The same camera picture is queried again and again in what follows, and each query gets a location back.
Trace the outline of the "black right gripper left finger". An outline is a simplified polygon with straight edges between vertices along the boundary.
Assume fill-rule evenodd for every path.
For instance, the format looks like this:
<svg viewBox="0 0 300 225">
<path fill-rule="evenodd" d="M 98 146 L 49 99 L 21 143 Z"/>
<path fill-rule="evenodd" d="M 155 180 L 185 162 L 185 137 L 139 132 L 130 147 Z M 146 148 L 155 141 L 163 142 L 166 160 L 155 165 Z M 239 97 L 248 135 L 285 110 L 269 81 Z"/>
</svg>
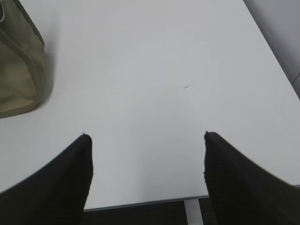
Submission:
<svg viewBox="0 0 300 225">
<path fill-rule="evenodd" d="M 0 194 L 2 225 L 78 225 L 93 177 L 83 134 L 43 168 Z"/>
</svg>

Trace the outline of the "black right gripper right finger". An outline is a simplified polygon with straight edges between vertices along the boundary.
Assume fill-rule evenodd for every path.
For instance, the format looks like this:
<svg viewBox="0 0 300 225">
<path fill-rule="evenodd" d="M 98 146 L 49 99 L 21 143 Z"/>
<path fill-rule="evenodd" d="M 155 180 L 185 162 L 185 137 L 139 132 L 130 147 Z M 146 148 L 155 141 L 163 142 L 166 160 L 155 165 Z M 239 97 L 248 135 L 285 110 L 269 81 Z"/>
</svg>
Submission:
<svg viewBox="0 0 300 225">
<path fill-rule="evenodd" d="M 298 225 L 300 190 L 206 132 L 204 178 L 219 225 Z"/>
</svg>

